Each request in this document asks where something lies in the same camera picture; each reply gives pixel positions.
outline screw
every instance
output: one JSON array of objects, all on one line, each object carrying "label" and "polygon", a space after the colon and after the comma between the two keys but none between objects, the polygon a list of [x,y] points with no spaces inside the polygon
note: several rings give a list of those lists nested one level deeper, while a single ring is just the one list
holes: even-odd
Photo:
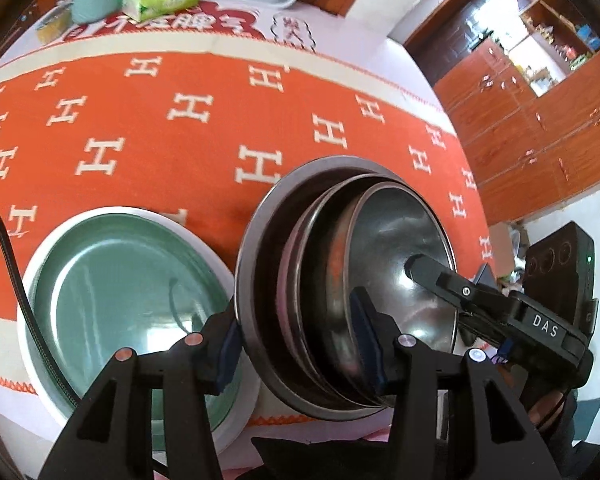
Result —
[{"label": "screw", "polygon": [[187,346],[198,346],[200,343],[204,341],[204,337],[200,332],[191,332],[184,338],[184,343]]},{"label": "screw", "polygon": [[116,352],[116,359],[120,362],[124,362],[134,354],[131,348],[121,348]]},{"label": "screw", "polygon": [[487,354],[485,354],[479,348],[471,348],[471,350],[469,350],[469,357],[471,358],[472,361],[481,363],[482,361],[484,361],[487,358]]},{"label": "screw", "polygon": [[400,334],[398,336],[398,344],[400,346],[407,346],[408,348],[416,346],[418,340],[411,334]]}]

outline stacked metal bowls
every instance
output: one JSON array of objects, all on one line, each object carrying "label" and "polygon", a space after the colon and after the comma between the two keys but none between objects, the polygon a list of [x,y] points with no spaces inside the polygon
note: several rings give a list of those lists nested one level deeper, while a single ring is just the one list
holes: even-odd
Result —
[{"label": "stacked metal bowls", "polygon": [[280,180],[244,234],[234,295],[247,353],[269,389],[324,420],[391,405],[363,379],[349,309],[355,286],[403,332],[451,352],[456,310],[404,272],[419,253],[455,269],[433,211],[386,168],[330,156]]}]

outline table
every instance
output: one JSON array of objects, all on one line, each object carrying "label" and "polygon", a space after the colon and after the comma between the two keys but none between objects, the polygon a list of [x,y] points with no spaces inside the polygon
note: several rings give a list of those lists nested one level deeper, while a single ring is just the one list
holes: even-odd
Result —
[{"label": "table", "polygon": [[[0,213],[21,272],[57,225],[107,205],[170,216],[233,269],[270,187],[313,158],[346,154],[383,164],[419,192],[459,272],[472,276],[490,261],[488,229],[446,115],[314,50],[150,28],[65,41],[1,66]],[[27,427],[35,395],[15,316],[0,254],[0,412]],[[285,408],[261,402],[252,426],[304,421]],[[28,429],[50,434],[38,418]]]}]

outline green ceramic plate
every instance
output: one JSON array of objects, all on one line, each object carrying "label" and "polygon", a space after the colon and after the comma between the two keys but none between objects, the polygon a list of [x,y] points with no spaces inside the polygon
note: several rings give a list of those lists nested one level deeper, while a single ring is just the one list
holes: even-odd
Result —
[{"label": "green ceramic plate", "polygon": [[[158,222],[125,213],[71,226],[53,243],[29,287],[45,341],[80,396],[117,349],[166,350],[200,330],[228,300],[226,286],[192,245]],[[43,402],[48,397],[66,420],[71,405],[42,361],[33,366]],[[206,398],[212,429],[231,410],[239,371],[221,396]],[[152,433],[154,451],[164,450],[160,390],[154,391]]]}]

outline cabinet door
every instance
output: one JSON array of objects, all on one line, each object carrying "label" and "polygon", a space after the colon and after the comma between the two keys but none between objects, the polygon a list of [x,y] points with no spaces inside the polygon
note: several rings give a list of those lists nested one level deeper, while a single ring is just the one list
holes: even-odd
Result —
[{"label": "cabinet door", "polygon": [[559,170],[545,153],[480,184],[487,224],[515,221],[560,202]]},{"label": "cabinet door", "polygon": [[511,91],[508,69],[482,85],[482,89],[448,112],[463,146],[515,112],[519,105]]},{"label": "cabinet door", "polygon": [[544,146],[600,116],[600,52],[538,98],[530,109],[542,128]]},{"label": "cabinet door", "polygon": [[469,95],[480,91],[483,78],[491,78],[496,71],[477,50],[453,67],[433,87],[440,103],[448,113]]},{"label": "cabinet door", "polygon": [[507,66],[511,65],[509,57],[504,54],[504,51],[491,38],[484,40],[475,51],[480,53],[496,73],[502,72]]},{"label": "cabinet door", "polygon": [[478,184],[509,170],[539,149],[539,126],[528,111],[520,108],[464,147]]},{"label": "cabinet door", "polygon": [[513,65],[506,67],[500,73],[501,83],[504,83],[520,106],[536,100],[536,93]]},{"label": "cabinet door", "polygon": [[547,154],[558,171],[563,199],[600,182],[600,118],[564,138]]}]

